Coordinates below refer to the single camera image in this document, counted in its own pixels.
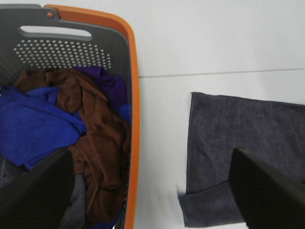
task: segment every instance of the clothes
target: clothes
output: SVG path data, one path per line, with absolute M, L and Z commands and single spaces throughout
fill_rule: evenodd
M 111 76 L 105 69 L 98 66 L 73 67 L 88 74 L 109 99 L 111 109 L 118 109 L 127 103 L 126 87 L 119 75 Z
M 86 187 L 82 174 L 75 174 L 75 185 L 71 205 L 67 209 L 58 229 L 86 228 Z
M 55 107 L 59 88 L 27 93 L 4 86 L 0 97 L 0 153 L 15 165 L 32 169 L 60 147 L 75 144 L 86 132 L 82 120 Z
M 98 225 L 88 227 L 88 229 L 112 229 L 116 222 L 119 220 L 121 213 L 122 210 L 118 213 L 117 217 L 110 223 L 100 223 Z
M 185 226 L 244 221 L 228 184 L 236 147 L 304 181 L 304 136 L 304 105 L 192 93 L 187 188 L 179 197 Z
M 132 106 L 130 104 L 124 104 L 117 109 L 117 112 L 119 112 L 120 117 L 128 123 L 130 123 L 131 111 Z
M 26 172 L 27 170 L 15 166 L 0 155 L 0 188 L 7 186 Z
M 108 99 L 89 76 L 74 69 L 24 71 L 15 86 L 26 92 L 38 87 L 59 87 L 56 106 L 78 112 L 87 134 L 68 149 L 75 173 L 84 174 L 87 223 L 114 220 L 127 192 L 130 128 L 107 105 Z

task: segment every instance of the gray towel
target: gray towel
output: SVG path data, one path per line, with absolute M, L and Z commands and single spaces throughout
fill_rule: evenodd
M 304 105 L 192 93 L 188 138 L 186 227 L 244 221 L 228 184 L 236 147 L 305 181 Z
M 15 166 L 12 162 L 0 155 L 0 188 L 7 186 L 19 178 L 26 169 Z
M 86 228 L 86 187 L 82 174 L 75 174 L 75 185 L 71 196 L 71 206 L 67 209 L 58 229 Z

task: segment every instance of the white surface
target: white surface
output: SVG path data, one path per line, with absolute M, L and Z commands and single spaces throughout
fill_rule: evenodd
M 30 2 L 114 13 L 135 32 L 141 76 L 135 229 L 184 228 L 177 196 L 186 186 L 191 92 L 305 104 L 305 71 L 207 74 L 305 69 L 303 0 L 0 0 Z
M 141 76 L 305 68 L 304 0 L 0 0 L 117 14 Z
M 280 71 L 142 78 L 141 162 L 135 228 L 184 228 L 177 195 L 186 189 L 191 92 L 305 104 L 304 75 L 305 71 Z M 216 228 L 247 227 L 237 224 Z

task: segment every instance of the ventilation holes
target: ventilation holes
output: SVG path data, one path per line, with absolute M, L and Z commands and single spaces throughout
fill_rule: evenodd
M 111 57 L 97 44 L 62 40 L 21 40 L 14 52 L 23 64 L 41 68 L 103 66 L 111 68 Z

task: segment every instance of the gray plastic basket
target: gray plastic basket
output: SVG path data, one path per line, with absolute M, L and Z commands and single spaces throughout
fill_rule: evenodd
M 0 5 L 0 86 L 24 69 L 101 66 L 119 74 L 132 104 L 132 154 L 128 201 L 116 228 L 133 228 L 139 163 L 139 84 L 134 37 L 121 18 L 73 7 Z M 61 27 L 89 36 L 28 32 L 22 26 Z

